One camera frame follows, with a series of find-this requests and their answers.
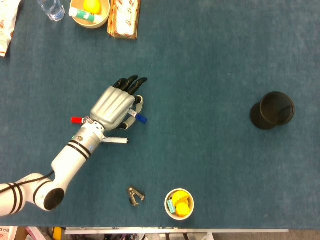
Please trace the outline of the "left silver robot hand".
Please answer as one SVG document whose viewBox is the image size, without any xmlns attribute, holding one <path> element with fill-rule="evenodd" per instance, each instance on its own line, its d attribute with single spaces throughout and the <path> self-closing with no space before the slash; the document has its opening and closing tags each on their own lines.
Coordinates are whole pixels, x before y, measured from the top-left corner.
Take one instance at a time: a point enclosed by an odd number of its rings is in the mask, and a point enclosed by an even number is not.
<svg viewBox="0 0 320 240">
<path fill-rule="evenodd" d="M 90 118 L 101 124 L 105 131 L 127 130 L 143 109 L 144 99 L 135 93 L 147 81 L 146 77 L 138 78 L 137 75 L 119 79 L 93 106 Z"/>
</svg>

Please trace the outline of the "blue capped whiteboard marker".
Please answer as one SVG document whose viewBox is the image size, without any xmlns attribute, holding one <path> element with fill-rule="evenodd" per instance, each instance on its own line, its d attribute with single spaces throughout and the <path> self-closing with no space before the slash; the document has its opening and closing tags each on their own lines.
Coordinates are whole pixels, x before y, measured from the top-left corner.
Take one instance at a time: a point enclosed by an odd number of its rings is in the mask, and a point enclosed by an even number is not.
<svg viewBox="0 0 320 240">
<path fill-rule="evenodd" d="M 147 122 L 147 118 L 144 117 L 143 115 L 141 115 L 140 113 L 134 111 L 133 109 L 130 109 L 128 111 L 128 114 L 130 114 L 132 117 L 134 117 L 136 120 L 142 122 L 142 123 L 146 123 Z"/>
</svg>

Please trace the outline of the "black capped whiteboard marker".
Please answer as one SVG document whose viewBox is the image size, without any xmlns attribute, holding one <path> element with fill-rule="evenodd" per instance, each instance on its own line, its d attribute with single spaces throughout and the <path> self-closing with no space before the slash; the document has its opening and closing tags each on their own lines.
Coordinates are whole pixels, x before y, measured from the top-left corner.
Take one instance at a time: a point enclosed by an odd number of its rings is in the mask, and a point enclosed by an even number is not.
<svg viewBox="0 0 320 240">
<path fill-rule="evenodd" d="M 102 142 L 112 144 L 128 144 L 130 140 L 126 137 L 104 137 Z"/>
</svg>

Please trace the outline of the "black pen cup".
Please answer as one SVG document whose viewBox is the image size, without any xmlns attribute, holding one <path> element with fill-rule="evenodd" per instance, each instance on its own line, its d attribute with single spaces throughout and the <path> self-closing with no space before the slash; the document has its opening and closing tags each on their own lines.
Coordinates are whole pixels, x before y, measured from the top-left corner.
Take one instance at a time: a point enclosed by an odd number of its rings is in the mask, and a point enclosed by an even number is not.
<svg viewBox="0 0 320 240">
<path fill-rule="evenodd" d="M 267 93 L 250 110 L 252 124 L 261 130 L 270 130 L 289 123 L 295 114 L 293 100 L 283 92 Z"/>
</svg>

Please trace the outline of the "beige round bowl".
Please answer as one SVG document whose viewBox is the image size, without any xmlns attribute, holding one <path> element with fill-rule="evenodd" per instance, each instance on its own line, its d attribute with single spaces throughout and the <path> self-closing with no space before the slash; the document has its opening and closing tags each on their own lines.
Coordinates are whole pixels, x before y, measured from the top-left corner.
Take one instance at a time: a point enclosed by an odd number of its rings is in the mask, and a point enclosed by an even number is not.
<svg viewBox="0 0 320 240">
<path fill-rule="evenodd" d="M 71 16 L 71 18 L 80 26 L 88 28 L 88 29 L 97 29 L 103 26 L 109 18 L 110 15 L 110 9 L 111 9 L 111 3 L 110 0 L 99 0 L 101 5 L 101 11 L 100 11 L 100 22 L 90 22 L 81 18 L 77 18 L 75 16 Z M 83 8 L 84 0 L 71 0 L 69 7 L 70 8 L 77 8 L 79 10 L 84 10 Z"/>
</svg>

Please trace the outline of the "red white snack package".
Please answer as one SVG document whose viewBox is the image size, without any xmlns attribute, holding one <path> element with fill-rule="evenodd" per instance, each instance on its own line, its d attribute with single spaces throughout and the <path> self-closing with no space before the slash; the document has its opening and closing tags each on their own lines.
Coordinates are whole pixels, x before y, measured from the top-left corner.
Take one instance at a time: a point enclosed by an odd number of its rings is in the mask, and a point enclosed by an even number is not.
<svg viewBox="0 0 320 240">
<path fill-rule="evenodd" d="M 114 38 L 136 39 L 141 0 L 111 0 L 107 33 Z"/>
</svg>

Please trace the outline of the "black metal staple remover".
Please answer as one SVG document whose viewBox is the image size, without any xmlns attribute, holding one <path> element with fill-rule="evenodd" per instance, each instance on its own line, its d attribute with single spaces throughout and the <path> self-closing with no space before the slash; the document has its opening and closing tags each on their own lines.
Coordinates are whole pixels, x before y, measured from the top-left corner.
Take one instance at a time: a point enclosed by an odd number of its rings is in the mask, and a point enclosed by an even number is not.
<svg viewBox="0 0 320 240">
<path fill-rule="evenodd" d="M 142 193 L 141 191 L 139 191 L 138 189 L 136 189 L 133 186 L 129 186 L 127 188 L 127 193 L 128 193 L 128 196 L 129 196 L 129 201 L 134 207 L 139 205 L 139 203 L 136 200 L 136 196 L 138 196 L 141 201 L 145 200 L 145 194 Z"/>
</svg>

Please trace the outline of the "green white glue stick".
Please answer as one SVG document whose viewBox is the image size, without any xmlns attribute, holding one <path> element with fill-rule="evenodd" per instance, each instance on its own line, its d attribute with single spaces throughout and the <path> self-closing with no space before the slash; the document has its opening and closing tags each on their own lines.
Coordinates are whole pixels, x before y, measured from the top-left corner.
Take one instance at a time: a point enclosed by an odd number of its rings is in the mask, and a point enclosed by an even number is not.
<svg viewBox="0 0 320 240">
<path fill-rule="evenodd" d="M 94 24 L 100 23 L 103 20 L 101 15 L 93 14 L 75 7 L 70 7 L 68 14 L 70 17 L 78 18 Z"/>
</svg>

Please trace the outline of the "blue felt table cover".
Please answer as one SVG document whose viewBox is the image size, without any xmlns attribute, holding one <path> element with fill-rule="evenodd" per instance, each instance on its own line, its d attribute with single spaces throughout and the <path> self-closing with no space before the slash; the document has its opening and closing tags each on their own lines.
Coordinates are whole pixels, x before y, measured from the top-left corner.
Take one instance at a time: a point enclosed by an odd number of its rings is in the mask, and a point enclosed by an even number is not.
<svg viewBox="0 0 320 240">
<path fill-rule="evenodd" d="M 134 40 L 23 0 L 0 57 L 0 184 L 48 174 L 70 118 L 132 75 L 147 123 L 112 131 L 130 142 L 101 144 L 56 209 L 0 226 L 320 229 L 320 0 L 141 0 Z M 269 92 L 295 113 L 263 130 L 250 111 Z M 165 210 L 174 189 L 193 196 L 185 220 Z"/>
</svg>

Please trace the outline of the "yellow lemon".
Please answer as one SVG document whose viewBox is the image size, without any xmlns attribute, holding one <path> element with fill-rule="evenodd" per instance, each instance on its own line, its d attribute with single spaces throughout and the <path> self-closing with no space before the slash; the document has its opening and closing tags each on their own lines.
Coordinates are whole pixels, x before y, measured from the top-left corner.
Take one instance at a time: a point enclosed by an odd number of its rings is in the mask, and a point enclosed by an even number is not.
<svg viewBox="0 0 320 240">
<path fill-rule="evenodd" d="M 101 12 L 100 0 L 84 0 L 83 8 L 89 13 L 99 15 Z"/>
</svg>

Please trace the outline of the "clear plastic water bottle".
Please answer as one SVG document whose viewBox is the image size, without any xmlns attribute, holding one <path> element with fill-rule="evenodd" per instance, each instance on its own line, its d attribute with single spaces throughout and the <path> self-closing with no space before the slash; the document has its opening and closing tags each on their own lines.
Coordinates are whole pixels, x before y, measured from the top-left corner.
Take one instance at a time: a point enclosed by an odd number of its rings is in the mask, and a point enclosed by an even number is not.
<svg viewBox="0 0 320 240">
<path fill-rule="evenodd" d="M 61 0 L 36 0 L 41 9 L 52 21 L 61 21 L 65 16 L 65 8 Z"/>
</svg>

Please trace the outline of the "yellow cracked eggshell toy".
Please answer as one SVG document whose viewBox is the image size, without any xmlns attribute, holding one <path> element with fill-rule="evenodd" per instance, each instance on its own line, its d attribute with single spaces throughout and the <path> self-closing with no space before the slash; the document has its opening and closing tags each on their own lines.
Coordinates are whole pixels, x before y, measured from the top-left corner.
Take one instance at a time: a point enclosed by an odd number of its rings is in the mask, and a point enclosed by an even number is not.
<svg viewBox="0 0 320 240">
<path fill-rule="evenodd" d="M 179 203 L 185 203 L 189 205 L 189 197 L 190 195 L 186 191 L 178 190 L 175 193 L 173 193 L 171 200 L 174 206 L 176 206 Z"/>
</svg>

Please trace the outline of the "small beige paper cup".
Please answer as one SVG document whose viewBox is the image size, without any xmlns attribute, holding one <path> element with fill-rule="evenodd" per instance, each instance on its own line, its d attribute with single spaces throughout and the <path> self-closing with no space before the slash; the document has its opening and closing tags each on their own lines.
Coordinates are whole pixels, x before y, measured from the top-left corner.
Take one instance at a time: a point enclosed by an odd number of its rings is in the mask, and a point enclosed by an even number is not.
<svg viewBox="0 0 320 240">
<path fill-rule="evenodd" d="M 185 216 L 185 217 L 179 217 L 179 216 L 176 215 L 176 213 L 171 214 L 170 211 L 169 211 L 169 209 L 168 209 L 168 205 L 167 205 L 167 201 L 170 200 L 170 199 L 172 199 L 173 193 L 175 193 L 175 192 L 177 192 L 177 191 L 179 191 L 179 190 L 185 191 L 185 192 L 187 192 L 187 193 L 190 195 L 190 197 L 189 197 L 189 199 L 188 199 L 188 202 L 189 202 L 189 205 L 188 205 L 188 206 L 189 206 L 189 208 L 190 208 L 190 213 L 189 213 L 187 216 Z M 192 213 L 193 213 L 193 211 L 194 211 L 194 209 L 195 209 L 195 201 L 194 201 L 194 198 L 193 198 L 193 196 L 191 195 L 191 193 L 188 192 L 186 189 L 176 188 L 176 189 L 172 190 L 171 192 L 169 192 L 169 193 L 167 194 L 167 196 L 165 197 L 165 199 L 164 199 L 164 208 L 165 208 L 165 211 L 167 212 L 167 214 L 168 214 L 172 219 L 177 220 L 177 221 L 183 221 L 183 220 L 188 219 L 188 218 L 192 215 Z"/>
</svg>

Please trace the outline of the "yellow round toy ball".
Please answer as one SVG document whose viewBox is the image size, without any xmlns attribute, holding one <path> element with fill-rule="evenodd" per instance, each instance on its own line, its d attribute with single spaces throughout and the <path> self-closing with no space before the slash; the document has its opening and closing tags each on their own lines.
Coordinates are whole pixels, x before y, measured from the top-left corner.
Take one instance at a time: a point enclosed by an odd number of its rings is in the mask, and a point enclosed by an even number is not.
<svg viewBox="0 0 320 240">
<path fill-rule="evenodd" d="M 190 207 L 187 203 L 185 202 L 179 202 L 177 203 L 176 207 L 175 207 L 175 213 L 177 216 L 179 217 L 185 217 L 190 213 Z"/>
</svg>

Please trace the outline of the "white crumpled snack bag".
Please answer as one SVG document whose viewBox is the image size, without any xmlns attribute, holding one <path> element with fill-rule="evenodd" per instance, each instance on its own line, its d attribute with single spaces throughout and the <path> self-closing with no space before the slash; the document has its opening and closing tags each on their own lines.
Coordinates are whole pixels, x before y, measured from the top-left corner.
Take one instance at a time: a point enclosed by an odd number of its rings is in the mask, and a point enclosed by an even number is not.
<svg viewBox="0 0 320 240">
<path fill-rule="evenodd" d="M 21 0 L 0 0 L 0 57 L 5 57 L 12 41 Z"/>
</svg>

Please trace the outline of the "aluminium table edge bar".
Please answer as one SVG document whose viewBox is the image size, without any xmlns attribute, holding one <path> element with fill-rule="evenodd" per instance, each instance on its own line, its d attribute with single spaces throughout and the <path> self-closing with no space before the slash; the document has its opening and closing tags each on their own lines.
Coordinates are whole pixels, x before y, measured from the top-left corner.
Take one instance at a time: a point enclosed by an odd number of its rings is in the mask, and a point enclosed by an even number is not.
<svg viewBox="0 0 320 240">
<path fill-rule="evenodd" d="M 288 229 L 179 228 L 179 227 L 66 227 L 67 235 L 178 234 L 178 233 L 288 233 Z"/>
</svg>

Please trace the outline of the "white printed box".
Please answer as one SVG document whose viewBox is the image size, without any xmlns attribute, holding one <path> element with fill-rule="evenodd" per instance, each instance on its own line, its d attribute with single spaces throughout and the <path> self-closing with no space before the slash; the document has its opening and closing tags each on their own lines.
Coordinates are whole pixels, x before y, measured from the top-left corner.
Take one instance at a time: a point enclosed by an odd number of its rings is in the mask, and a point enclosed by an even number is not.
<svg viewBox="0 0 320 240">
<path fill-rule="evenodd" d="M 0 226 L 0 240 L 15 240 L 17 226 Z"/>
</svg>

